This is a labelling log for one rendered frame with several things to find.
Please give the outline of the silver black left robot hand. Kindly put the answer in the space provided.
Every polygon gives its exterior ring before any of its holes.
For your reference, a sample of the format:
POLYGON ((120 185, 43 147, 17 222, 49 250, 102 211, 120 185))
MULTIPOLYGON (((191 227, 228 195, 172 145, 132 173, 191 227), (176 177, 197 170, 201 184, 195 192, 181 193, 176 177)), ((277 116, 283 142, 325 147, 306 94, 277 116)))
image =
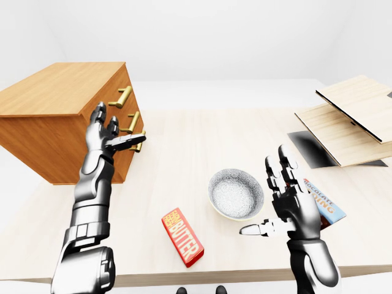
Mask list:
POLYGON ((113 157, 115 152, 129 149, 133 145, 146 140, 146 135, 143 134, 129 134, 119 137, 119 121, 117 117, 113 116, 108 126, 104 127, 106 115, 106 105, 103 102, 99 102, 91 114, 91 123, 86 131, 88 148, 86 157, 100 156, 102 154, 107 158, 113 157))

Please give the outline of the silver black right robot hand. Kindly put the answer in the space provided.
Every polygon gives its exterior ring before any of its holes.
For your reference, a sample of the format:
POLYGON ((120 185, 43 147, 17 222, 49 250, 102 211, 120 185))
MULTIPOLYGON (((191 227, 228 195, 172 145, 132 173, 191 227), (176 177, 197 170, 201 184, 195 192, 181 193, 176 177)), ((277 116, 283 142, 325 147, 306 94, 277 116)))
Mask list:
POLYGON ((290 239, 313 240, 320 238, 321 218, 314 197, 304 184, 299 165, 286 145, 278 147, 279 163, 267 156, 265 166, 267 183, 273 191, 275 219, 262 224, 247 225, 241 235, 276 236, 288 234, 290 239))

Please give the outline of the wooden cabinet drawer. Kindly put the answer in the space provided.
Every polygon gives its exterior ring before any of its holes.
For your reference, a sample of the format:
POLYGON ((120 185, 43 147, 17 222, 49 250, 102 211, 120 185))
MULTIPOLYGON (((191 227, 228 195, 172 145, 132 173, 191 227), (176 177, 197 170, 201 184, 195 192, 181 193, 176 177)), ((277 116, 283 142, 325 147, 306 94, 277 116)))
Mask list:
MULTIPOLYGON (((126 66, 122 65, 118 71, 110 77, 110 79, 104 84, 104 86, 94 95, 94 97, 88 102, 88 104, 82 109, 82 115, 85 118, 85 127, 87 127, 90 123, 90 116, 93 110, 96 108, 97 104, 103 101, 106 104, 106 120, 104 126, 106 127, 110 120, 108 120, 108 112, 110 107, 109 102, 117 101, 121 95, 121 92, 118 92, 120 88, 126 88, 130 86, 131 82, 126 70, 126 66)), ((132 91, 130 96, 128 97, 126 103, 122 108, 137 108, 138 105, 135 100, 135 93, 132 91)))
MULTIPOLYGON (((110 120, 112 116, 116 116, 119 121, 119 129, 127 128, 129 127, 130 122, 132 120, 132 118, 129 118, 127 115, 131 113, 135 113, 136 111, 140 112, 140 110, 137 108, 118 109, 116 107, 110 107, 108 112, 108 120, 110 120)), ((137 121, 137 125, 132 134, 141 133, 143 131, 143 128, 144 128, 144 122, 140 112, 140 117, 137 121)), ((128 134, 127 132, 121 132, 119 130, 118 137, 132 135, 132 134, 128 134)), ((115 167, 115 174, 113 176, 114 183, 123 183, 126 179, 130 164, 132 162, 132 158, 135 154, 134 151, 129 150, 129 148, 131 147, 132 146, 129 146, 127 149, 123 151, 117 151, 114 155, 114 167, 115 167)))
POLYGON ((142 146, 140 136, 145 134, 143 120, 131 85, 107 86, 98 95, 104 109, 94 115, 92 122, 99 125, 97 132, 102 137, 99 145, 109 154, 124 151, 115 161, 127 164, 142 146))

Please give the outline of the patterned black white bowl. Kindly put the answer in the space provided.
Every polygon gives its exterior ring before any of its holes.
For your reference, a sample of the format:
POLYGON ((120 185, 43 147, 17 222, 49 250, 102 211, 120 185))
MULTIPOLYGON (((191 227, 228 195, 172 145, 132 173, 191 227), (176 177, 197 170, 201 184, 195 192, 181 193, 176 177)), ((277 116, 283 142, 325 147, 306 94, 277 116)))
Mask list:
POLYGON ((252 219, 264 204, 259 182, 245 171, 234 168, 223 169, 212 176, 208 195, 218 213, 235 221, 252 219))

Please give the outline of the wooden cabinet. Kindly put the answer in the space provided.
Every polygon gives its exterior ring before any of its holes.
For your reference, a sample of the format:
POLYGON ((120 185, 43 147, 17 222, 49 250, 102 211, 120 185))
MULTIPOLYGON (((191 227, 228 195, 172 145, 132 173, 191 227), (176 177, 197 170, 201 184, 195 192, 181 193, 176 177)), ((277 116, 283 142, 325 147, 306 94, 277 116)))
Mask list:
POLYGON ((75 184, 82 109, 124 62, 58 62, 0 91, 0 146, 52 184, 75 184))

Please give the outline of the blue chocolate pudding box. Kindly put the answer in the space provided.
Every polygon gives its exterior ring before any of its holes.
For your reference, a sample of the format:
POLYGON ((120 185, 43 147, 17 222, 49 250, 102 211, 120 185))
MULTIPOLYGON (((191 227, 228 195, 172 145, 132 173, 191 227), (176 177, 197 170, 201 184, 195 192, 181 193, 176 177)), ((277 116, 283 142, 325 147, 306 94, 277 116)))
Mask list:
POLYGON ((321 218, 321 230, 335 224, 347 215, 337 204, 333 203, 320 189, 304 178, 308 192, 314 197, 321 218))

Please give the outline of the red butter box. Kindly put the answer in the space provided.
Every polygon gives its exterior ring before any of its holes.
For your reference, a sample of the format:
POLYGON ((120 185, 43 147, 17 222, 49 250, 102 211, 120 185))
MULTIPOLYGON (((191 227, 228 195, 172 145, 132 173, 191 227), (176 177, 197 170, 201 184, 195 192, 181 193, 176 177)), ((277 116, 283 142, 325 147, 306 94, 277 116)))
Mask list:
POLYGON ((187 268, 203 257, 205 249, 179 208, 166 214, 162 223, 187 268))

